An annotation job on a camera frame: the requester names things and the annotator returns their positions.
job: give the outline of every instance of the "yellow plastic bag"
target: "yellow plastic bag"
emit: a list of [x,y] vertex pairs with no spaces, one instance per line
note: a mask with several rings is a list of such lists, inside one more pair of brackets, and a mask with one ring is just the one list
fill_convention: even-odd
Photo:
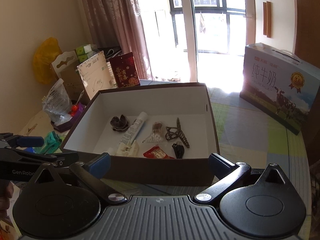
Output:
[[50,37],[39,46],[33,56],[33,71],[37,81],[49,84],[53,80],[55,76],[49,64],[60,54],[62,51],[56,38]]

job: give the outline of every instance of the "brown box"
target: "brown box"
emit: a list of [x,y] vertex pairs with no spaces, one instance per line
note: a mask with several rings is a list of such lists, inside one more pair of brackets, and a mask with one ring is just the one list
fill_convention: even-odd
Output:
[[87,105],[90,102],[90,98],[85,91],[80,75],[77,73],[78,61],[67,66],[60,72],[60,76],[63,79],[63,85],[71,100],[77,101],[81,92],[84,90],[84,94],[80,100],[83,105]]
[[[209,94],[205,84],[173,83],[100,90],[90,101],[63,141],[62,151],[78,151],[80,160],[89,161],[96,154],[117,148],[123,133],[113,131],[110,120],[124,114],[130,123],[141,113],[148,119],[136,137],[140,150],[137,157],[111,156],[111,168],[105,178],[136,183],[207,186],[214,174],[209,171],[208,157],[220,153]],[[142,143],[157,121],[176,126],[180,119],[190,148],[183,159],[148,159],[143,153],[156,144]],[[159,146],[174,157],[172,144]]]

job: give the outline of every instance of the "paper card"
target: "paper card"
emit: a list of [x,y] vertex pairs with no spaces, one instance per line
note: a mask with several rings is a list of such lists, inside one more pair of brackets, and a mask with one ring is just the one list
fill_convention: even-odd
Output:
[[81,63],[77,68],[90,99],[99,90],[114,88],[103,51]]
[[140,85],[132,52],[111,58],[110,65],[119,88]]

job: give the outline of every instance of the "red greeting card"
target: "red greeting card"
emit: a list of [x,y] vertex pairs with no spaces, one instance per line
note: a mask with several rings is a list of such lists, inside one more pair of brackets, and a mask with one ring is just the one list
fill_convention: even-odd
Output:
[[110,65],[119,88],[140,85],[132,52],[111,58]]

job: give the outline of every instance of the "wooden handle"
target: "wooden handle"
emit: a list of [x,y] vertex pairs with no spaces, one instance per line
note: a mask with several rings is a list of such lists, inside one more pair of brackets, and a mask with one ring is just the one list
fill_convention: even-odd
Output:
[[272,26],[271,2],[267,1],[267,37],[268,38],[271,38],[271,26]]
[[267,35],[267,3],[263,2],[263,35]]
[[263,2],[263,35],[271,38],[271,2]]

